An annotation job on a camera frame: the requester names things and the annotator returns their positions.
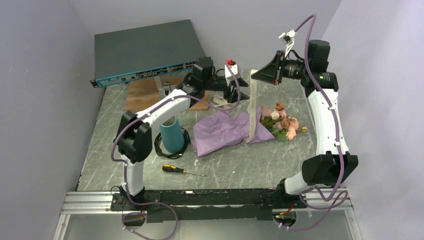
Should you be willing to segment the beige ribbon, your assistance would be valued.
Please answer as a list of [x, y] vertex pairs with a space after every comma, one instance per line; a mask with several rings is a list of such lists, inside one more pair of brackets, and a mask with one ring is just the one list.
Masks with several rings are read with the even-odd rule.
[[[252, 78], [252, 74], [256, 73], [257, 69], [252, 69], [249, 73], [249, 80], [250, 80], [250, 95], [249, 95], [249, 104], [247, 107], [247, 113], [248, 113], [248, 120], [249, 120], [249, 132], [248, 132], [248, 138], [245, 142], [247, 143], [253, 143], [255, 134], [256, 134], [256, 125], [257, 125], [257, 91], [258, 91], [258, 81]], [[222, 96], [219, 95], [212, 95], [210, 98], [212, 100], [212, 105], [217, 108], [222, 108], [224, 110], [227, 110], [229, 108], [232, 108], [233, 105], [231, 103], [228, 103]]]

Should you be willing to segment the purple flower bouquet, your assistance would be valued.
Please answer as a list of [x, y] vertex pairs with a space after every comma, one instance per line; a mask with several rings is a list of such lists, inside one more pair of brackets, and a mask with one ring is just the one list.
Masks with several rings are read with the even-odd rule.
[[287, 115], [283, 103], [278, 102], [272, 110], [260, 106], [255, 118], [247, 112], [230, 116], [220, 111], [197, 122], [193, 127], [193, 150], [203, 157], [224, 147], [245, 143], [262, 143], [277, 139], [291, 141], [300, 130], [296, 117]]

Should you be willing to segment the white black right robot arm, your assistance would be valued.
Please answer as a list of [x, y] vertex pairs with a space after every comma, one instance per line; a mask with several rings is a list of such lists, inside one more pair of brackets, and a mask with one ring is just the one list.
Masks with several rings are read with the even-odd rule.
[[284, 189], [275, 194], [282, 208], [289, 207], [295, 195], [315, 186], [339, 187], [359, 164], [343, 136], [338, 80], [327, 70], [330, 50], [329, 42], [313, 39], [308, 42], [306, 59], [288, 59], [278, 50], [270, 63], [251, 74], [252, 79], [273, 85], [283, 78], [300, 80], [314, 120], [316, 156], [305, 160], [299, 173], [284, 180]]

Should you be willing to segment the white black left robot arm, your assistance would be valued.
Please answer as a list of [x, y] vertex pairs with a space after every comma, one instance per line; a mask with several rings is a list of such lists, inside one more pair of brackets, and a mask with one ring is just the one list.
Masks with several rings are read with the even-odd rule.
[[114, 162], [123, 163], [123, 183], [119, 191], [124, 196], [124, 204], [131, 210], [139, 209], [144, 203], [143, 183], [144, 160], [153, 149], [152, 131], [167, 120], [201, 102], [206, 91], [222, 91], [229, 103], [238, 104], [249, 97], [241, 92], [248, 83], [239, 74], [237, 64], [227, 60], [224, 76], [217, 75], [211, 57], [200, 57], [193, 69], [165, 98], [145, 110], [133, 113], [128, 111], [121, 117], [111, 154], [119, 152], [120, 158]]

